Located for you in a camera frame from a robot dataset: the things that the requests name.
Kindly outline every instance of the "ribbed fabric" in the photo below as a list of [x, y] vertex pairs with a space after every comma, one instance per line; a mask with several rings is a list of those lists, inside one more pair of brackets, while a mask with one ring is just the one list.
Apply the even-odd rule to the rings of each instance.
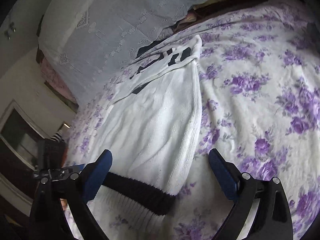
[[62, 140], [62, 134], [61, 134], [60, 130], [57, 131], [57, 132], [54, 134], [54, 136], [52, 136], [50, 139], [53, 140], [53, 141], [56, 141], [56, 142], [61, 141], [61, 140]]
[[116, 86], [107, 116], [91, 141], [94, 162], [112, 152], [107, 202], [137, 229], [152, 232], [188, 176], [201, 122], [198, 35], [171, 48]]

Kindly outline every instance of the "white knit fabric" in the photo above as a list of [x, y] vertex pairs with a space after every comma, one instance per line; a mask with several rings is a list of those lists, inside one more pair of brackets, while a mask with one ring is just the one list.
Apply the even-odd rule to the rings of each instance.
[[[202, 46], [197, 35], [131, 80], [117, 85], [107, 118], [92, 142], [89, 163], [104, 149], [112, 152], [110, 171], [177, 195], [188, 176], [199, 135], [201, 94], [196, 62]], [[184, 49], [191, 54], [180, 62]], [[172, 55], [176, 64], [168, 66]], [[150, 82], [138, 94], [132, 91]], [[156, 216], [135, 201], [101, 187], [95, 202], [107, 201], [134, 227], [151, 231]]]

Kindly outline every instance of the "dark fabric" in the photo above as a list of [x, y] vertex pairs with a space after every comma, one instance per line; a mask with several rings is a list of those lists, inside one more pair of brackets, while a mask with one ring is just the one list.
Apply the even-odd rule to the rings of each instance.
[[178, 56], [179, 56], [178, 53], [177, 53], [177, 54], [173, 54], [170, 62], [168, 63], [168, 66], [171, 66], [171, 65], [175, 64], [175, 63], [176, 63], [176, 58], [177, 58]]
[[191, 48], [190, 48], [190, 47], [187, 47], [187, 48], [182, 52], [180, 61], [183, 61], [185, 58], [189, 57], [190, 54], [191, 54]]
[[168, 55], [172, 53], [172, 49], [167, 50]]
[[138, 68], [138, 71], [137, 71], [132, 77], [130, 77], [129, 79], [132, 79], [136, 74], [139, 74], [142, 70], [146, 69], [147, 67], [150, 67], [153, 63], [156, 63], [157, 61], [159, 61], [159, 60], [161, 60], [161, 59], [163, 59], [163, 58], [164, 58], [164, 54], [163, 54], [163, 53], [160, 53], [159, 58], [154, 59], [154, 60], [151, 61], [149, 64], [147, 64], [145, 67], [140, 66], [140, 67]]
[[40, 64], [42, 62], [43, 58], [44, 58], [44, 54], [43, 54], [42, 50], [39, 49], [39, 45], [38, 45], [38, 50], [37, 50], [37, 55], [36, 55], [36, 62], [38, 64]]
[[132, 94], [138, 95], [138, 93], [139, 93], [142, 89], [144, 89], [149, 83], [150, 83], [150, 82], [145, 83], [145, 84], [143, 84], [142, 86], [136, 88], [135, 90], [132, 91]]
[[318, 240], [320, 228], [320, 213], [318, 213], [316, 219], [312, 222], [306, 233], [300, 240]]
[[0, 211], [0, 236], [2, 240], [21, 240], [27, 239], [26, 234], [21, 234], [24, 238], [20, 238], [15, 230], [12, 228], [13, 224], [9, 224], [9, 222], [4, 217], [4, 214]]
[[168, 214], [176, 199], [176, 196], [167, 194], [156, 187], [112, 172], [107, 174], [102, 185], [138, 202], [158, 216]]
[[160, 44], [162, 41], [164, 40], [161, 40], [161, 41], [154, 41], [152, 42], [150, 45], [148, 46], [144, 46], [144, 47], [141, 47], [139, 50], [138, 50], [138, 53], [137, 53], [137, 56], [136, 58], [140, 57], [143, 53], [145, 53], [146, 51], [148, 51], [149, 49], [152, 49], [154, 46]]
[[44, 15], [41, 17], [40, 22], [38, 24], [38, 29], [37, 29], [37, 33], [36, 35], [39, 37], [40, 36], [40, 32], [41, 32], [41, 24], [42, 24], [42, 20], [43, 20]]
[[54, 136], [51, 137], [52, 141], [56, 141], [56, 142], [60, 142], [62, 140], [62, 135], [61, 133], [58, 131], [54, 134]]

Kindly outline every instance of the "window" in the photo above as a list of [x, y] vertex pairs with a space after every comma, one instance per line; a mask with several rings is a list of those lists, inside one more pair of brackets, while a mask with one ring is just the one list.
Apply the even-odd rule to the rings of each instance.
[[47, 137], [22, 111], [15, 101], [6, 109], [0, 121], [0, 139], [29, 168], [37, 166], [37, 143]]

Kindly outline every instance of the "floral bedspread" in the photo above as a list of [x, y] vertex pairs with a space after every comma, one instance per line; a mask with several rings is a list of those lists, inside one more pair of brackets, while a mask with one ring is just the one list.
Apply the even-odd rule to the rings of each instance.
[[[77, 115], [66, 165], [86, 163], [114, 84], [159, 52], [200, 34], [202, 122], [188, 179], [163, 228], [151, 235], [132, 228], [98, 192], [88, 206], [110, 239], [211, 239], [232, 207], [208, 164], [214, 147], [241, 172], [281, 179], [294, 239], [301, 238], [320, 208], [320, 56], [306, 31], [312, 22], [306, 11], [298, 0], [269, 0], [190, 27], [116, 73]], [[66, 217], [81, 238], [69, 210]], [[250, 213], [239, 239], [253, 218]]]

